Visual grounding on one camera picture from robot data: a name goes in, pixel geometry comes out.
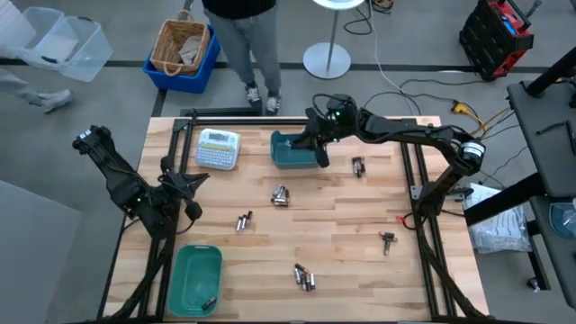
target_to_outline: gray pants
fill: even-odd
[[[230,20],[205,10],[230,67],[242,82],[254,82],[250,51],[264,76],[268,91],[280,91],[280,64],[276,44],[276,7],[258,16]]]
[[[3,68],[0,68],[0,92],[17,95],[30,104],[41,104],[33,86]]]

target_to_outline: teal bin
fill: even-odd
[[[300,134],[272,133],[270,138],[270,157],[280,169],[316,168],[316,156],[307,149],[291,149],[289,142],[296,140]]]
[[[190,245],[180,248],[174,264],[168,310],[177,317],[201,318],[212,314],[218,304],[222,275],[222,253],[217,247]],[[202,306],[212,297],[216,302]]]

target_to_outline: wooden tabletop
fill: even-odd
[[[157,183],[160,159],[167,154],[173,122],[150,121],[139,172],[152,185]],[[418,117],[418,122],[438,125],[440,119]],[[223,254],[218,308],[202,321],[429,320],[415,233],[396,220],[411,211],[398,143],[367,145],[347,138],[328,146],[328,168],[279,170],[270,159],[270,135],[275,130],[300,132],[302,126],[222,126],[218,129],[240,134],[241,149],[235,168],[219,171],[194,163],[201,129],[194,128],[187,172],[210,172],[195,197],[203,215],[175,245],[179,249],[209,244]],[[179,142],[178,153],[184,141]],[[434,148],[424,148],[424,154],[430,179],[436,179],[447,163]],[[366,175],[361,179],[352,174],[350,158],[355,156],[365,157]],[[279,184],[290,189],[288,209],[270,204]],[[444,208],[462,212],[457,203],[447,202]],[[254,212],[252,223],[237,233],[238,216],[248,210]],[[487,312],[464,218],[443,213],[438,222],[451,276],[474,306]],[[181,217],[179,229],[188,223]],[[388,256],[383,255],[380,231],[393,232],[399,239]],[[139,283],[149,243],[140,223],[123,234],[104,315],[117,311]],[[295,284],[295,262],[316,275],[315,291],[305,292]],[[440,310],[445,312],[435,279]],[[153,289],[157,288],[158,279]],[[154,291],[150,302],[156,305]],[[166,311],[166,320],[178,319]]]

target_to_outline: gray floor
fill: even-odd
[[[31,5],[50,6],[93,18],[102,24],[116,60],[143,60],[149,54],[162,22],[176,15],[184,1],[158,0],[15,0],[21,9]],[[518,1],[527,8],[529,1]],[[379,55],[383,64],[467,65],[456,35],[474,0],[400,0],[392,15],[376,16],[380,35]],[[280,1],[280,53],[282,62],[301,62],[302,53],[311,44],[329,37],[332,13],[318,8],[311,0]],[[193,4],[196,19],[205,21],[200,1]],[[573,31],[576,13],[568,0],[546,0],[535,14],[532,31],[535,48],[521,66],[547,66],[576,43]],[[357,17],[354,11],[341,15],[340,26]],[[373,36],[354,37],[339,29],[337,41],[348,48],[355,63],[374,63]],[[107,67],[92,83],[76,82],[59,74],[31,67],[3,67],[30,80],[42,90],[72,89],[76,104],[45,116],[27,103],[2,95],[0,109],[0,180],[19,185],[37,194],[81,211],[85,217],[70,253],[66,271],[49,311],[49,323],[92,318],[100,303],[104,282],[118,235],[121,213],[104,190],[104,179],[85,157],[72,148],[73,138],[91,124],[106,125],[118,150],[136,165],[144,134],[156,99],[156,88],[140,68]],[[477,79],[472,74],[390,72],[387,76],[400,83],[409,78],[434,78],[447,82]],[[431,84],[408,85],[411,93],[426,92],[466,101],[487,118],[507,102],[505,87],[534,75],[513,74],[494,83],[466,86]],[[379,73],[351,71],[337,80],[318,80],[302,70],[283,71],[282,115],[302,115],[316,93],[346,93],[359,104],[381,91],[392,91]],[[419,98],[423,114],[440,115],[443,123],[455,123],[468,130],[475,123],[449,112],[450,104]],[[163,116],[176,116],[181,109],[194,107],[237,107],[245,105],[238,78],[227,69],[215,70],[205,94],[168,92]],[[370,103],[370,109],[386,115],[406,115],[410,110],[401,97],[382,96]],[[516,124],[510,118],[499,126]],[[518,128],[489,139],[483,170],[491,173],[526,143]],[[534,172],[531,157],[525,151],[496,177],[511,185]],[[481,180],[475,176],[470,181]],[[487,184],[496,185],[491,180]],[[562,297],[549,260],[545,265],[553,283],[550,292],[531,293],[525,285],[531,277],[526,255],[497,254],[478,256],[481,279],[490,313],[504,320],[530,320],[543,323],[574,323],[576,312]]]

